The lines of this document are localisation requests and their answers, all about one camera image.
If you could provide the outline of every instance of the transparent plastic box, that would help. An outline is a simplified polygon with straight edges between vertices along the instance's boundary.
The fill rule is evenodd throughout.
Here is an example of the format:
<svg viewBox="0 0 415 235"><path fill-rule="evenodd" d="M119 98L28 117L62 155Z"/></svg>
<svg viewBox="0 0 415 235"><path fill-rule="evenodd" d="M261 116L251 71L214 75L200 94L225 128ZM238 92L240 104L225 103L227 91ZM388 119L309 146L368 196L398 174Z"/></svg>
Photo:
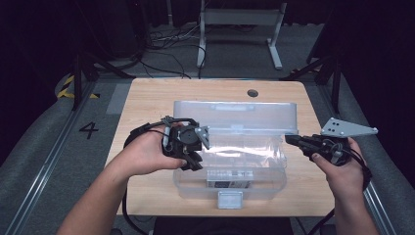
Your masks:
<svg viewBox="0 0 415 235"><path fill-rule="evenodd" d="M299 133L297 104L175 101L174 117L209 126L210 149L199 152L204 168L173 173L181 197L236 192L244 200L269 200L284 188L282 135Z"/></svg>

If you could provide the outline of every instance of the forearm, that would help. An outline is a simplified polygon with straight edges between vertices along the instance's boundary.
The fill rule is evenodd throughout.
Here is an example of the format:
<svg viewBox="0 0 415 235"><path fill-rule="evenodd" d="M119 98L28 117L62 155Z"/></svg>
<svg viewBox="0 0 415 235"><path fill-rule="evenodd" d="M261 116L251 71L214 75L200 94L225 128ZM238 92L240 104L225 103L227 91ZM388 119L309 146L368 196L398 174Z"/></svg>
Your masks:
<svg viewBox="0 0 415 235"><path fill-rule="evenodd" d="M128 183L115 158L67 215L58 234L110 234Z"/></svg>
<svg viewBox="0 0 415 235"><path fill-rule="evenodd" d="M363 197L347 200L335 200L336 229L343 234L378 234L376 226L366 210Z"/></svg>

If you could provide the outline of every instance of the light wood tabletop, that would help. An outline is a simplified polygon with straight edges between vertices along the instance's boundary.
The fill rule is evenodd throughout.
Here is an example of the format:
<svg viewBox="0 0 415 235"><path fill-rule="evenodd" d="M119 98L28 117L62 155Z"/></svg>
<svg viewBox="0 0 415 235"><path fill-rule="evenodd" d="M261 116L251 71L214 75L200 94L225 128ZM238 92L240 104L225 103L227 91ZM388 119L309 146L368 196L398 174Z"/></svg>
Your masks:
<svg viewBox="0 0 415 235"><path fill-rule="evenodd" d="M248 90L258 92L250 97ZM295 81L147 79L133 80L107 163L122 150L129 132L147 122L173 116L176 100L296 103L300 135L320 132L304 86ZM295 146L282 144L287 184L272 200L245 200L240 210L220 210L216 200L183 199L172 170L134 176L128 184L129 214L194 216L321 216L334 207L325 174Z"/></svg>

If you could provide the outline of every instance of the hazard tape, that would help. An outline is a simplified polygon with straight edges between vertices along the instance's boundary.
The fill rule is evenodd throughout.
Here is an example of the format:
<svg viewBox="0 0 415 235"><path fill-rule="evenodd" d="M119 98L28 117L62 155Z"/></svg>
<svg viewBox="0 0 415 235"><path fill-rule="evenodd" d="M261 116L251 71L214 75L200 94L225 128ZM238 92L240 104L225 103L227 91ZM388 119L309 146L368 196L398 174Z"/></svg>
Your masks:
<svg viewBox="0 0 415 235"><path fill-rule="evenodd" d="M66 98L75 98L75 95L72 93L68 93L68 88L70 86L70 84L73 82L74 76L71 75L70 77L67 78L67 80L65 81L64 85L61 88L61 91L58 93L57 97L58 98L62 98L62 97L66 97ZM101 94L98 93L92 93L89 96L90 99L99 99L101 98Z"/></svg>

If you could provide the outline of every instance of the label inside box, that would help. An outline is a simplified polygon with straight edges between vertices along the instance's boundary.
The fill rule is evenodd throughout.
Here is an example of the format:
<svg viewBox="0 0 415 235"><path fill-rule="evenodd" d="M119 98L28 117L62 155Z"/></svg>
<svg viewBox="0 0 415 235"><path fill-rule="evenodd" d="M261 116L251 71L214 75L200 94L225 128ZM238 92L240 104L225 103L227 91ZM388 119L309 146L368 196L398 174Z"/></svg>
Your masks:
<svg viewBox="0 0 415 235"><path fill-rule="evenodd" d="M209 169L207 171L208 188L249 188L253 180L252 170Z"/></svg>

